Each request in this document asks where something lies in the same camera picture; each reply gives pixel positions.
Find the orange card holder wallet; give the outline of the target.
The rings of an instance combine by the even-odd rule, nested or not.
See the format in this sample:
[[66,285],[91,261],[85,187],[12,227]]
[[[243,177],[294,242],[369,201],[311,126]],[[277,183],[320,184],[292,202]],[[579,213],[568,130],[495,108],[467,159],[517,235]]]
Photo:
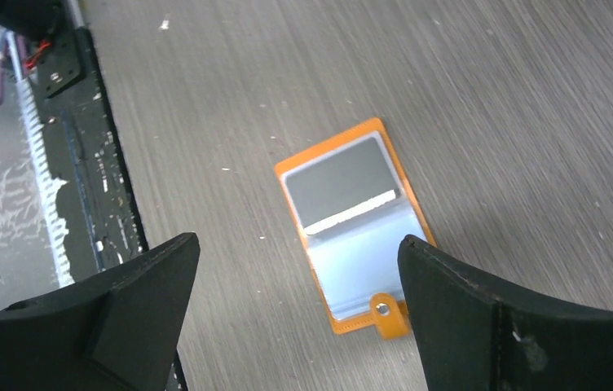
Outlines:
[[[293,209],[284,176],[369,136],[381,140],[390,158],[399,181],[399,197],[317,235],[306,235]],[[377,117],[367,119],[282,160],[276,164],[275,173],[333,331],[345,334],[373,326],[387,340],[406,336],[411,328],[398,271],[398,248],[407,235],[428,243],[434,242],[434,236],[384,122]]]

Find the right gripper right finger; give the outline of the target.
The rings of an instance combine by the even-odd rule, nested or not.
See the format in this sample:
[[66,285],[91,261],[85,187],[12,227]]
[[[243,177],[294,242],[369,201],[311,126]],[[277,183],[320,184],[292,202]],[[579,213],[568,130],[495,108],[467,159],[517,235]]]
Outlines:
[[613,311],[559,300],[413,235],[399,246],[430,390],[613,390]]

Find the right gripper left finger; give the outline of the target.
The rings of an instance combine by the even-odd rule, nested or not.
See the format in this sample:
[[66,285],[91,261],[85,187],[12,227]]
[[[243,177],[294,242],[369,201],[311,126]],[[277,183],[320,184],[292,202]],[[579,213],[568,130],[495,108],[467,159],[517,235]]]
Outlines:
[[0,310],[0,390],[163,390],[199,257],[182,233]]

